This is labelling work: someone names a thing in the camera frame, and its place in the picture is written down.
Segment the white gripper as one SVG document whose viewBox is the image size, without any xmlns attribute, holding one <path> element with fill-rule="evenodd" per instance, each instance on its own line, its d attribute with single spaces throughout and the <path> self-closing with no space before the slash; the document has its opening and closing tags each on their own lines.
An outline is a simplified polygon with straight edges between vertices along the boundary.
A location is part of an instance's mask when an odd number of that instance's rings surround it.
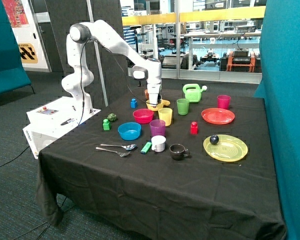
<svg viewBox="0 0 300 240">
<path fill-rule="evenodd" d="M 161 103 L 162 101 L 161 91 L 162 91 L 162 85 L 160 83 L 147 84 L 148 99 L 151 105 L 157 105 Z"/>
</svg>

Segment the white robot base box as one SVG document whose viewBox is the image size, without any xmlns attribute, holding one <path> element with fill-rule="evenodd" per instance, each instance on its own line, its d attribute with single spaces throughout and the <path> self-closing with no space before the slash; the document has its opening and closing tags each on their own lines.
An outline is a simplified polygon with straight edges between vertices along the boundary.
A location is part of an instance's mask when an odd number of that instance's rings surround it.
<svg viewBox="0 0 300 240">
<path fill-rule="evenodd" d="M 26 113 L 30 124 L 23 133 L 35 159 L 42 149 L 101 111 L 87 107 L 87 112 L 82 113 L 75 103 L 74 98 L 62 96 Z M 68 119 L 74 121 L 61 125 Z"/>
</svg>

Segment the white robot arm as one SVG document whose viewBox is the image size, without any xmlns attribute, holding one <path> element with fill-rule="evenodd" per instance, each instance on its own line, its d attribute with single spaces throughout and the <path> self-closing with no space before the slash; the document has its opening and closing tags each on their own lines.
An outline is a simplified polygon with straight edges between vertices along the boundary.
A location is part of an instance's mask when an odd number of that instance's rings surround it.
<svg viewBox="0 0 300 240">
<path fill-rule="evenodd" d="M 137 80 L 145 80 L 148 100 L 152 105 L 161 102 L 162 96 L 162 64 L 156 58 L 144 59 L 105 21 L 81 22 L 72 25 L 66 37 L 67 63 L 74 72 L 67 75 L 61 82 L 65 91 L 74 98 L 75 110 L 84 115 L 93 112 L 91 97 L 84 88 L 94 80 L 92 71 L 86 61 L 85 48 L 90 43 L 99 44 L 98 60 L 102 60 L 100 66 L 116 82 L 121 85 L 126 79 L 126 69 L 119 73 L 120 67 L 127 67 L 127 60 L 134 66 L 132 76 Z"/>
</svg>

